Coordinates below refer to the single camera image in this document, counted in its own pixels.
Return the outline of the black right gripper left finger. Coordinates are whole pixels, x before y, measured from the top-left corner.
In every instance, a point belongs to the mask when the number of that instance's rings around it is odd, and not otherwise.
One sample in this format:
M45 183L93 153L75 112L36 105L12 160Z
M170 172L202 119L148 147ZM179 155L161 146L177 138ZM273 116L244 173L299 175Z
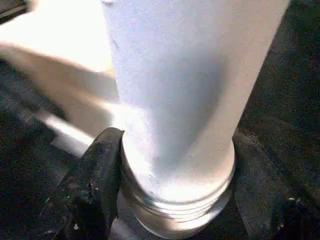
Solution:
M57 221L47 230L49 239L108 239L118 215L123 134L115 127L102 131L52 192L48 206Z

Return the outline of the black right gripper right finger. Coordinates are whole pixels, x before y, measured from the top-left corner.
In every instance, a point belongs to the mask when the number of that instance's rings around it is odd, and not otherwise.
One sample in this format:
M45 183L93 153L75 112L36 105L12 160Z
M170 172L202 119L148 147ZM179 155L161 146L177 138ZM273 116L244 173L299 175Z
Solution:
M255 135L237 129L233 196L250 240L318 240L320 209Z

